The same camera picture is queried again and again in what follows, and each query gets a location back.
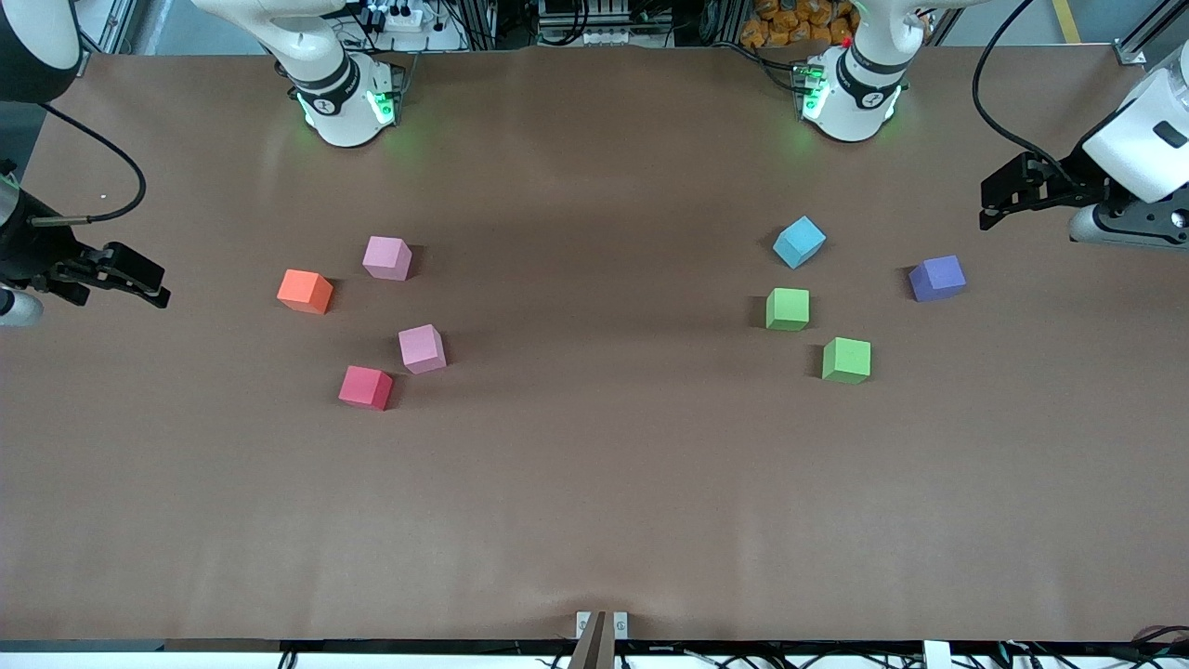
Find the purple foam cube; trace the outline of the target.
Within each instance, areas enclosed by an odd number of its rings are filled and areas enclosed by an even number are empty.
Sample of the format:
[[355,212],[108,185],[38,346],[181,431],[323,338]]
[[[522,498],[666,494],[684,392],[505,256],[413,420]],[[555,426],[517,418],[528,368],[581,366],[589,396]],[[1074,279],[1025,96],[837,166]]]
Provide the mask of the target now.
[[927,258],[910,271],[908,279],[917,302],[948,299],[967,288],[957,255]]

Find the orange foam cube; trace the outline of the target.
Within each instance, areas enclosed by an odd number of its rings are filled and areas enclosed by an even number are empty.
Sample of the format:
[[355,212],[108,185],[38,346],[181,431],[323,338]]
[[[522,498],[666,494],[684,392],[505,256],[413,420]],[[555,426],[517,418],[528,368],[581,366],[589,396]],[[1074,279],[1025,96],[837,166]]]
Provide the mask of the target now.
[[323,278],[322,274],[308,270],[288,269],[281,278],[276,299],[297,313],[322,316],[331,309],[333,291],[331,280]]

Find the green foam cube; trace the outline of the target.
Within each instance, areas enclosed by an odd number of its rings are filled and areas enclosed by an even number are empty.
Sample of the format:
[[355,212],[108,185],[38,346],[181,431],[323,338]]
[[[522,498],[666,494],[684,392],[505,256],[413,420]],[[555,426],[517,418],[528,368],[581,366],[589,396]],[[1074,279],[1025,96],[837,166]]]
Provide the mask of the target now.
[[862,384],[872,375],[873,346],[867,340],[833,337],[824,347],[820,378],[838,384]]
[[800,288],[773,288],[765,299],[765,329],[800,332],[811,321],[811,294]]

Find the red foam cube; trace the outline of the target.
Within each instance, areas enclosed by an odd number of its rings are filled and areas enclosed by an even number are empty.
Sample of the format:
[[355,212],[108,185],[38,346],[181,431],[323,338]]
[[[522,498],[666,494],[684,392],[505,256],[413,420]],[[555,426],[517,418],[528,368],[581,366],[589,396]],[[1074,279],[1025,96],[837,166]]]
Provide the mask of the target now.
[[352,408],[385,411],[392,395],[394,378],[382,370],[348,365],[338,399]]

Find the blue foam cube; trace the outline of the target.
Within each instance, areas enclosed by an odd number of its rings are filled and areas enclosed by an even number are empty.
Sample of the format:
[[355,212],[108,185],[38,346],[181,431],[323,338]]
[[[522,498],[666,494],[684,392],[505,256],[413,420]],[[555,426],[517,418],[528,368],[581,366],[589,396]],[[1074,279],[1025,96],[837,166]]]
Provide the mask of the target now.
[[798,217],[776,235],[773,251],[780,261],[789,269],[799,269],[803,263],[814,257],[828,241],[825,234],[809,216]]

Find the pink foam cube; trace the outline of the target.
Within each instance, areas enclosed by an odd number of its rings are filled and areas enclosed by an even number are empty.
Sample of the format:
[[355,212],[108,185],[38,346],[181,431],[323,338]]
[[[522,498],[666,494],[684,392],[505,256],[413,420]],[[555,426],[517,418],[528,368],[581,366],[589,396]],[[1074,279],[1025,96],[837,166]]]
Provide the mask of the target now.
[[443,370],[449,365],[441,334],[432,323],[402,330],[398,340],[400,360],[413,375]]
[[407,280],[411,265],[413,247],[395,236],[370,236],[361,255],[361,266],[379,280]]

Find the bag of orange snacks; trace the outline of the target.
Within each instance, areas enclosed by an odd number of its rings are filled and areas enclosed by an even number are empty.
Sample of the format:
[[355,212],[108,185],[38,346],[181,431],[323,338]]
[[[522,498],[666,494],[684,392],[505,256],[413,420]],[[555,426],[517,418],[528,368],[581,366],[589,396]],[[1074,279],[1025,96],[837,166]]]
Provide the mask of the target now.
[[747,49],[800,42],[848,46],[857,27],[858,8],[850,0],[751,0],[738,43]]

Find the white power strip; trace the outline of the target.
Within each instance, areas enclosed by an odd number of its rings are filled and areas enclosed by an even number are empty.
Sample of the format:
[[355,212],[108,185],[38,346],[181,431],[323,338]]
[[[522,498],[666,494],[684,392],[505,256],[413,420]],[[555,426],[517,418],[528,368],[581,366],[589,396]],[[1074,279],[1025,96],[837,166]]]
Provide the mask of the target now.
[[427,26],[424,10],[411,0],[359,0],[359,18],[366,33],[420,33]]

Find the white equipment rack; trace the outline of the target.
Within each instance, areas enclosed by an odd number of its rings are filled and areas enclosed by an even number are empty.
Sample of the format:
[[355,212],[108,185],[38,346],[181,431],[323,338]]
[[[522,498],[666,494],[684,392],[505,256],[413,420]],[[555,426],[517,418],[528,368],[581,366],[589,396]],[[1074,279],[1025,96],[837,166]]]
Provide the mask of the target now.
[[652,0],[531,0],[541,46],[625,46],[634,34],[666,27]]

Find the aluminium frame profile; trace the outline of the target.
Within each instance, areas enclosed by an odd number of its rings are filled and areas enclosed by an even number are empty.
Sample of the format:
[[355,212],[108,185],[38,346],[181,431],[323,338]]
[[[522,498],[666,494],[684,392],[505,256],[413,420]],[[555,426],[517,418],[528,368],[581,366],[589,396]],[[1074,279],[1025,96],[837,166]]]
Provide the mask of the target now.
[[1114,42],[1118,63],[1147,71],[1189,42],[1189,0],[1134,0],[1138,21]]

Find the grey metal frame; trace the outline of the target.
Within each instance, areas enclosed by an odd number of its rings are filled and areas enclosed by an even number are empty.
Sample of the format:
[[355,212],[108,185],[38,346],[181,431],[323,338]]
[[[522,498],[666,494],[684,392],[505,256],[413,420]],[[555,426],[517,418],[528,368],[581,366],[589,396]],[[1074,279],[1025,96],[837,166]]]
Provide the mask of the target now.
[[75,0],[81,34],[93,50],[132,53],[137,5],[140,0]]

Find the silver metal bracket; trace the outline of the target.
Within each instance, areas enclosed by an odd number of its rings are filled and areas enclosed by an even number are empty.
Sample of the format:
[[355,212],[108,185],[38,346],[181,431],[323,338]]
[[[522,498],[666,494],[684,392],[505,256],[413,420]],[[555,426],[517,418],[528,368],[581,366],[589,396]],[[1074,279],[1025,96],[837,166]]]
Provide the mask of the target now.
[[630,669],[619,642],[629,639],[627,612],[578,612],[568,669]]

